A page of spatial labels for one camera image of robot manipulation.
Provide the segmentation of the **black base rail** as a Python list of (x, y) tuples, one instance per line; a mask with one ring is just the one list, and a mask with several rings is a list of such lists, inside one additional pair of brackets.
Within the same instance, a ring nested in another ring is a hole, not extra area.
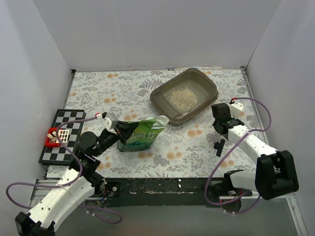
[(96, 196), (107, 207), (206, 206), (206, 177), (194, 178), (107, 178)]

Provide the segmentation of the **red tray with pieces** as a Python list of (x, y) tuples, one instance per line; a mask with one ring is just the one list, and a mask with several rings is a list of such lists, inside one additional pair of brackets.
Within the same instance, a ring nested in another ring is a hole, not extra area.
[(48, 130), (44, 145), (47, 148), (60, 147), (61, 143), (66, 144), (69, 141), (69, 137), (69, 129), (60, 129), (57, 133), (57, 128), (53, 127)]

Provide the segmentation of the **pile of litter grains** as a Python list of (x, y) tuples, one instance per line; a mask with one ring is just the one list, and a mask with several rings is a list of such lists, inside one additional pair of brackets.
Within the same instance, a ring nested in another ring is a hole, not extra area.
[(197, 96), (189, 88), (172, 89), (169, 99), (171, 103), (181, 110), (193, 108), (197, 104)]

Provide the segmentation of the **green litter bag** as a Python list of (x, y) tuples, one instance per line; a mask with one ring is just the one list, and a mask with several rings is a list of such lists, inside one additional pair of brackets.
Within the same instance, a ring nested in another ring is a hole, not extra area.
[(117, 147), (121, 152), (144, 151), (151, 147), (158, 135), (164, 130), (169, 123), (169, 118), (166, 116), (157, 116), (138, 121), (120, 121), (125, 127), (138, 125), (131, 133), (129, 139), (123, 144), (117, 142)]

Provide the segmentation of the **black white checkerboard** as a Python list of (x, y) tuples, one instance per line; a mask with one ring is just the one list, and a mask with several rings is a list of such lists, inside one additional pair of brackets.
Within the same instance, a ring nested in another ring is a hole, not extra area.
[[(49, 134), (46, 137), (44, 148), (39, 158), (39, 163), (43, 165), (67, 166), (73, 159), (73, 156), (60, 145), (58, 139), (50, 138), (56, 133), (56, 129), (63, 123), (73, 120), (85, 119), (84, 110), (58, 109), (56, 111)], [(83, 123), (70, 123), (59, 129), (60, 141), (72, 152), (76, 151), (79, 137), (83, 128)]]

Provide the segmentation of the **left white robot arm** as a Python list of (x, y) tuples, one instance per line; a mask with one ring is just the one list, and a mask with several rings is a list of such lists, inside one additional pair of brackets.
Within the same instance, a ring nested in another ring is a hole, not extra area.
[(97, 173), (103, 154), (116, 142), (123, 144), (138, 127), (138, 122), (112, 121), (105, 119), (105, 128), (97, 136), (87, 131), (81, 134), (77, 159), (73, 160), (57, 184), (50, 186), (50, 192), (28, 212), (15, 217), (20, 236), (53, 236), (60, 224), (90, 196), (101, 196), (107, 190), (107, 182)]

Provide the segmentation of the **grey litter box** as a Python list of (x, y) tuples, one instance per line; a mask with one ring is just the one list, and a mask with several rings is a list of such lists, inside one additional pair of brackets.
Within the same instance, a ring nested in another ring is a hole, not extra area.
[(203, 72), (189, 68), (152, 91), (150, 101), (169, 124), (178, 126), (193, 118), (219, 96), (216, 84)]

